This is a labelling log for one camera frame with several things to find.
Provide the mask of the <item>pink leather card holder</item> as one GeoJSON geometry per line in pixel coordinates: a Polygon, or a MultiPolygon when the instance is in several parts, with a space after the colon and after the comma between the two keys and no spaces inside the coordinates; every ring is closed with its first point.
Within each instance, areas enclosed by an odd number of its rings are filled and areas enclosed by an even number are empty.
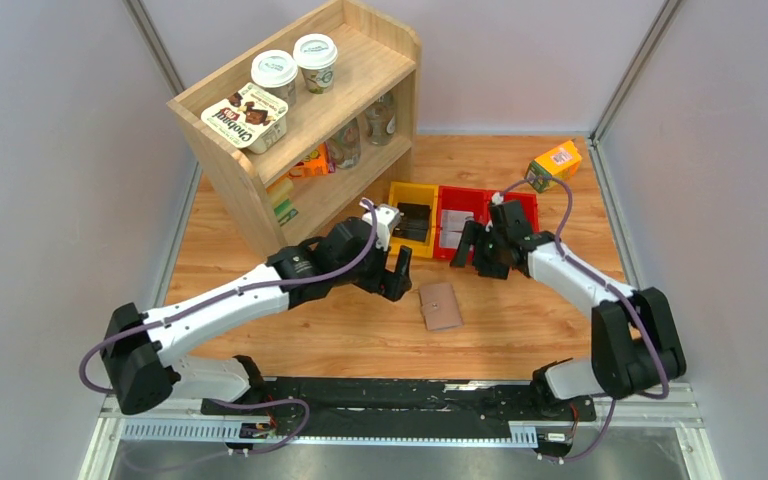
{"type": "Polygon", "coordinates": [[[423,285],[419,288],[419,298],[420,311],[428,331],[443,331],[464,325],[451,283],[423,285]]]}

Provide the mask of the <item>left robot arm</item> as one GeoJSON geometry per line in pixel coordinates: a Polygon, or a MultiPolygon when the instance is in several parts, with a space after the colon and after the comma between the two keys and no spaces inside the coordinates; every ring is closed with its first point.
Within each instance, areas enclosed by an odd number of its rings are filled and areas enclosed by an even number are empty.
{"type": "Polygon", "coordinates": [[[117,307],[98,353],[110,388],[126,415],[147,412],[173,397],[240,399],[257,376],[245,357],[193,358],[201,344],[252,320],[325,298],[353,285],[390,301],[411,287],[412,251],[402,247],[388,270],[390,237],[401,219],[386,204],[338,223],[325,236],[284,247],[250,272],[171,306],[117,307]]]}

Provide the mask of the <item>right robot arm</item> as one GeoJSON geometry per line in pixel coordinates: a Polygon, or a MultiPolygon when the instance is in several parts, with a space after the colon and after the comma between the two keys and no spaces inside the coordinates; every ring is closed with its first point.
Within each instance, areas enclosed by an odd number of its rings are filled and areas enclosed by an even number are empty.
{"type": "Polygon", "coordinates": [[[513,270],[555,291],[590,320],[587,358],[550,363],[533,373],[550,404],[607,396],[620,400],[668,388],[687,370],[667,296],[636,289],[584,262],[549,231],[536,232],[517,200],[490,204],[486,224],[465,222],[450,264],[472,264],[483,277],[505,279],[513,270]]]}

